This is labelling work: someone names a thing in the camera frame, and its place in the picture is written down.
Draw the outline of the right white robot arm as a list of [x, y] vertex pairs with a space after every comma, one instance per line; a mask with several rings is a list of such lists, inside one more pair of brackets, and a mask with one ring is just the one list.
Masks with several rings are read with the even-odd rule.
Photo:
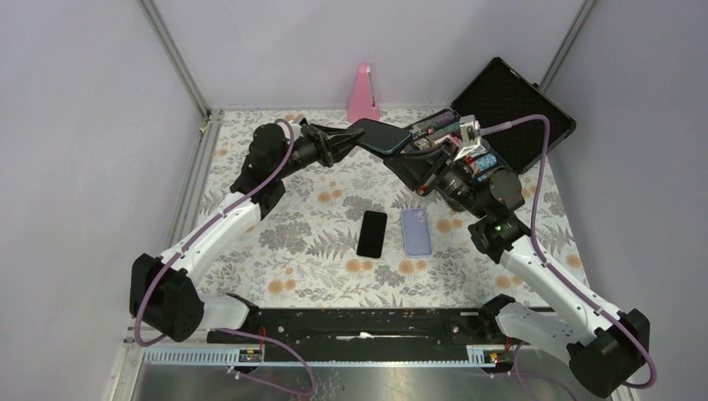
[[648, 318], [604, 300], [541, 247], [535, 226], [515, 214], [524, 198], [513, 171], [500, 162], [480, 169], [444, 148], [395, 155], [384, 164], [408, 189], [419, 195], [436, 190], [454, 210], [478, 217], [468, 228], [478, 251], [522, 278], [556, 313], [539, 314], [497, 296], [483, 306], [478, 323], [483, 340], [529, 343], [566, 363], [576, 380], [601, 398], [620, 386], [655, 384]]

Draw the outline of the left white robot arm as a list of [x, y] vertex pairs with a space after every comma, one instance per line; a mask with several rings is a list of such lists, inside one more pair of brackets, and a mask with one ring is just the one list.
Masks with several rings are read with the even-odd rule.
[[226, 329], [238, 343], [254, 340], [259, 322], [249, 314], [252, 305], [237, 296], [202, 295], [197, 287], [235, 240], [275, 208], [285, 177], [313, 163], [333, 166], [363, 135], [363, 129], [285, 119], [256, 128], [239, 177], [210, 216], [158, 256], [142, 254], [134, 261], [129, 308], [135, 342], [182, 342], [201, 329]]

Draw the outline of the lilac phone case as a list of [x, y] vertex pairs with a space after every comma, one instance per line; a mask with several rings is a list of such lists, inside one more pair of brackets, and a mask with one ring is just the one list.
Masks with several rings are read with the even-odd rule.
[[409, 257], [432, 255], [432, 241], [427, 212], [423, 208], [405, 209], [401, 212], [404, 251]]

